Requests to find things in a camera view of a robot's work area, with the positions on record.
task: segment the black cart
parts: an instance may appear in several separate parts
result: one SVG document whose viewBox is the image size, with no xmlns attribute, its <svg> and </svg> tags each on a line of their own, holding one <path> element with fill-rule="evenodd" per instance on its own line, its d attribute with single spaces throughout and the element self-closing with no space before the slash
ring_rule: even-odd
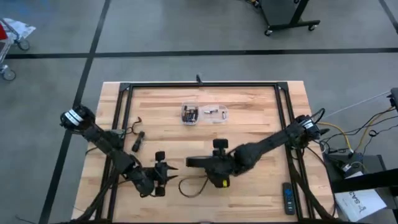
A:
<svg viewBox="0 0 398 224">
<path fill-rule="evenodd" d="M 277 30 L 305 26 L 309 31 L 313 31 L 321 21 L 301 20 L 308 2 L 309 0 L 261 0 L 260 6 L 267 22 L 264 34 L 269 37 Z"/>
</svg>

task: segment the white paper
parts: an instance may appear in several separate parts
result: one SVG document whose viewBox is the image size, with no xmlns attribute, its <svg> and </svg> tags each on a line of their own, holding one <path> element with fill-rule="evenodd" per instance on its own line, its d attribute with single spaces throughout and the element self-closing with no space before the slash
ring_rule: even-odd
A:
<svg viewBox="0 0 398 224">
<path fill-rule="evenodd" d="M 34 30 L 36 30 L 36 27 L 34 26 L 30 26 L 28 24 L 25 24 L 23 22 L 19 22 L 19 21 L 15 21 L 13 19 L 9 19 L 9 18 L 4 18 L 4 21 L 6 21 L 8 23 L 8 25 L 10 25 L 12 28 L 14 28 L 14 30 L 23 38 L 26 39 L 27 36 L 29 36 Z M 16 40 L 17 39 L 17 35 L 15 35 L 14 33 L 10 32 L 8 30 L 8 28 L 6 27 L 6 25 L 4 25 L 2 22 L 0 22 L 4 28 L 4 30 L 7 32 L 7 35 L 10 39 L 12 40 Z"/>
<path fill-rule="evenodd" d="M 363 173 L 359 171 L 347 178 L 361 175 Z M 335 197 L 338 206 L 351 222 L 356 222 L 386 207 L 379 194 L 373 189 L 337 193 Z"/>
</svg>

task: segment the black metal frame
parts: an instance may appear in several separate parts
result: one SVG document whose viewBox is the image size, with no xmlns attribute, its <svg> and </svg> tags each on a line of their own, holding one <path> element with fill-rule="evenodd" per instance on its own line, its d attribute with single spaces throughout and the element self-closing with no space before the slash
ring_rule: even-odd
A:
<svg viewBox="0 0 398 224">
<path fill-rule="evenodd" d="M 217 87 L 223 87 L 223 86 L 235 86 L 235 87 L 245 87 L 245 86 L 269 86 L 273 87 L 275 90 L 275 97 L 276 97 L 276 102 L 277 102 L 277 108 L 279 112 L 279 118 L 280 118 L 280 125 L 281 128 L 286 128 L 286 122 L 285 122 L 285 116 L 284 116 L 284 109 L 282 107 L 282 100 L 280 96 L 280 91 L 282 90 L 285 95 L 286 99 L 286 105 L 287 105 L 287 110 L 289 113 L 289 119 L 290 122 L 293 121 L 294 119 L 294 114 L 293 114 L 293 107 L 292 107 L 292 102 L 290 100 L 290 94 L 289 94 L 289 86 L 287 82 L 166 82 L 166 83 L 120 83 L 119 86 L 119 93 L 118 93 L 118 100 L 116 102 L 116 108 L 115 108 L 115 114 L 114 114 L 114 119 L 113 119 L 113 129 L 117 129 L 117 125 L 119 122 L 119 116 L 120 116 L 120 109 L 121 109 L 121 103 L 123 100 L 123 95 L 126 91 L 128 91 L 128 96 L 126 100 L 126 107 L 125 107 L 125 112 L 124 112 L 124 118 L 123 118 L 123 124 L 122 124 L 122 129 L 126 130 L 127 124 L 128 124 L 128 119 L 129 119 L 129 111 L 131 107 L 131 101 L 132 101 L 132 92 L 134 88 L 137 87 L 147 87 L 147 88 L 153 88 L 153 87 L 160 87 L 160 88 L 172 88 L 172 87 L 210 87 L 210 86 L 217 86 Z M 294 199 L 295 199 L 295 204 L 296 204 L 296 213 L 297 213 L 297 218 L 298 220 L 303 220 L 303 211 L 301 207 L 301 201 L 299 197 L 299 191 L 297 188 L 296 181 L 292 178 L 292 169 L 295 169 L 294 167 L 294 162 L 293 162 L 293 157 L 291 154 L 291 151 L 293 150 L 289 145 L 285 145 L 285 150 L 286 150 L 286 156 L 287 156 L 287 163 L 288 163 L 288 168 L 289 168 L 289 174 L 290 174 L 290 181 L 292 183 L 292 190 L 294 192 Z M 301 154 L 301 151 L 296 149 L 297 157 L 298 157 L 298 168 L 300 169 L 300 175 L 303 177 L 303 180 L 305 183 L 308 183 L 307 180 L 307 174 L 305 171 L 305 164 L 303 161 L 303 157 Z M 105 161 L 105 167 L 104 167 L 104 172 L 103 172 L 103 178 L 101 182 L 101 187 L 104 185 L 106 182 L 107 178 L 109 177 L 109 173 L 111 171 L 111 161 L 110 159 L 107 158 Z M 117 184 L 114 185 L 115 187 L 112 188 L 111 190 L 111 196 L 109 200 L 109 206 L 108 206 L 108 214 L 107 214 L 107 219 L 112 220 L 113 219 L 113 214 L 114 214 L 114 206 L 116 203 L 116 194 L 118 191 Z M 309 201 L 309 199 L 305 199 L 307 203 L 307 208 L 308 208 L 308 214 L 311 219 L 314 219 L 314 212 L 313 212 L 313 207 Z M 98 220 L 102 217 L 103 213 L 103 205 L 104 202 L 102 201 L 97 208 L 95 219 Z"/>
<path fill-rule="evenodd" d="M 295 0 L 278 0 L 278 1 L 273 1 L 273 4 L 280 4 L 281 1 L 292 1 L 292 6 L 294 7 Z M 266 20 L 267 23 L 267 29 L 265 31 L 265 35 L 270 35 L 271 33 L 269 31 L 276 31 L 276 30 L 283 30 L 283 29 L 289 29 L 289 28 L 294 28 L 294 27 L 305 27 L 308 26 L 308 29 L 312 31 L 311 27 L 315 28 L 314 26 L 319 25 L 321 21 L 319 20 L 314 20 L 314 21 L 301 21 L 301 16 L 309 2 L 309 0 L 301 0 L 298 3 L 298 6 L 290 20 L 289 23 L 286 24 L 270 24 L 270 19 L 267 18 L 266 12 L 264 10 L 264 7 L 267 7 L 265 5 L 266 0 L 261 1 L 261 7 L 262 7 L 262 15 L 264 16 L 264 19 Z"/>
</svg>

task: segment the black remote control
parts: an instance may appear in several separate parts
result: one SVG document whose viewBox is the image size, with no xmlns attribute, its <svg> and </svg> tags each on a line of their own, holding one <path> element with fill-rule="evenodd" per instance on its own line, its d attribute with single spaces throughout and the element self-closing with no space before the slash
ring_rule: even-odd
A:
<svg viewBox="0 0 398 224">
<path fill-rule="evenodd" d="M 285 213 L 286 215 L 294 215 L 294 196 L 291 183 L 282 184 L 282 193 L 284 195 Z"/>
</svg>

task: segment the wooden table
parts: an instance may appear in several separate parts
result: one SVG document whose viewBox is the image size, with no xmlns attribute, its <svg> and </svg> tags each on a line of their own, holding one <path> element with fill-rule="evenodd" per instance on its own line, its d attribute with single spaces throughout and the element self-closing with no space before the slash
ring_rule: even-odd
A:
<svg viewBox="0 0 398 224">
<path fill-rule="evenodd" d="M 290 97 L 296 116 L 310 114 L 303 82 L 288 82 Z M 96 123 L 110 129 L 119 83 L 103 84 L 96 112 Z M 201 105 L 220 104 L 229 109 L 229 120 L 223 124 L 200 121 L 196 126 L 180 123 L 181 104 L 196 100 Z M 135 88 L 129 115 L 129 125 L 142 118 L 136 131 L 146 132 L 141 150 L 136 154 L 143 166 L 153 166 L 154 154 L 166 152 L 166 161 L 179 170 L 166 187 L 165 197 L 140 198 L 132 183 L 119 186 L 114 222 L 294 222 L 296 216 L 284 213 L 283 182 L 290 182 L 284 147 L 264 154 L 255 168 L 244 175 L 231 178 L 227 189 L 216 189 L 208 184 L 196 198 L 186 198 L 178 191 L 178 182 L 187 176 L 204 174 L 203 169 L 185 167 L 187 156 L 210 155 L 212 140 L 226 138 L 229 149 L 256 142 L 281 129 L 274 89 L 270 87 L 200 87 L 200 88 Z M 126 137 L 125 150 L 131 152 L 136 136 Z M 321 156 L 320 148 L 311 145 Z M 76 197 L 73 218 L 78 217 L 94 199 L 100 189 L 105 156 L 91 151 L 85 160 Z M 320 161 L 307 151 L 304 156 L 308 181 L 313 194 L 327 211 L 333 210 L 330 184 Z M 204 179 L 187 181 L 183 190 L 196 192 Z M 107 208 L 106 198 L 104 213 Z M 301 192 L 303 213 L 307 217 Z"/>
</svg>

